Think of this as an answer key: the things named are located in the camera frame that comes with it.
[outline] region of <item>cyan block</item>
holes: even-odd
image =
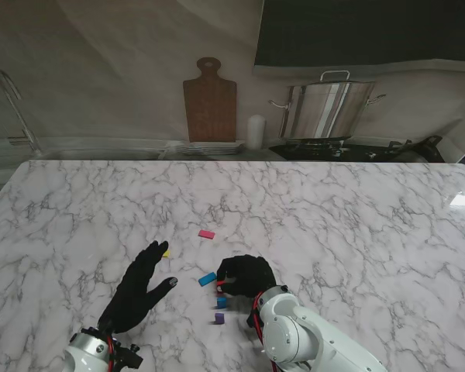
[[[226,298],[225,297],[217,297],[217,308],[226,308]]]
[[[206,274],[202,279],[198,279],[198,283],[200,283],[203,287],[204,285],[213,282],[216,278],[215,273]]]

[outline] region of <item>black glove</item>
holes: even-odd
[[[269,263],[263,257],[249,254],[225,258],[217,270],[217,281],[225,280],[226,276],[236,278],[233,283],[221,285],[222,291],[230,295],[253,298],[276,285]]]
[[[169,244],[157,241],[142,250],[129,265],[113,299],[98,320],[98,329],[106,334],[121,333],[136,327],[177,284],[175,277],[168,277],[155,289],[146,292],[148,282],[153,276],[155,265],[162,259]]]

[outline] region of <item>pink block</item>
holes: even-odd
[[[202,238],[207,238],[207,239],[214,239],[215,233],[212,231],[200,230],[200,232],[198,233],[198,236],[201,236]]]

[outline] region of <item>purple block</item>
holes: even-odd
[[[221,312],[216,312],[215,324],[224,324],[224,314],[222,314]]]

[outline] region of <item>faucet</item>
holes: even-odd
[[[12,79],[9,77],[9,75],[5,71],[0,70],[0,87],[2,88],[3,94],[5,95],[10,105],[12,106],[14,112],[16,113],[17,119],[19,119],[19,122],[21,123],[21,126],[22,126],[22,132],[24,133],[23,137],[7,137],[7,140],[13,146],[18,146],[23,143],[28,143],[29,146],[31,147],[31,150],[34,153],[41,153],[41,148],[40,148],[40,144],[38,143],[38,139],[36,138],[34,133],[31,131],[31,129],[29,129],[28,125],[26,124],[26,120],[24,120],[24,117],[19,111],[19,108],[17,107],[14,100],[12,99],[12,96],[10,95],[9,90],[7,89],[7,86],[9,86],[10,90],[14,94],[15,99],[17,99],[18,101],[22,100],[22,96],[19,93],[19,89],[17,89]]]

